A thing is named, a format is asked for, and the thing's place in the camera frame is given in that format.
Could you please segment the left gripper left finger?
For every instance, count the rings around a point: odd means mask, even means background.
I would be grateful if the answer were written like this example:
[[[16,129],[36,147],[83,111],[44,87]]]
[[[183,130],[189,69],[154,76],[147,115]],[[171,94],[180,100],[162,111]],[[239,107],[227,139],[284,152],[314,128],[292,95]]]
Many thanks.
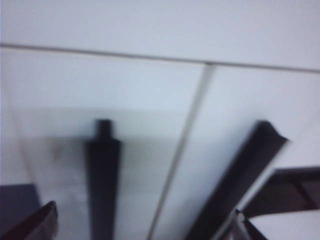
[[[58,210],[49,201],[32,215],[9,230],[1,240],[54,240],[58,233]]]

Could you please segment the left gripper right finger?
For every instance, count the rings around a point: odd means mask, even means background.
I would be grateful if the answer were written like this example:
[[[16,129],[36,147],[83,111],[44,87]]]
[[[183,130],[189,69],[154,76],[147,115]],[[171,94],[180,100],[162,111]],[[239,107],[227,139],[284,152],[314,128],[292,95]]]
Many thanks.
[[[246,218],[235,209],[227,222],[215,233],[213,240],[267,240],[267,238]]]

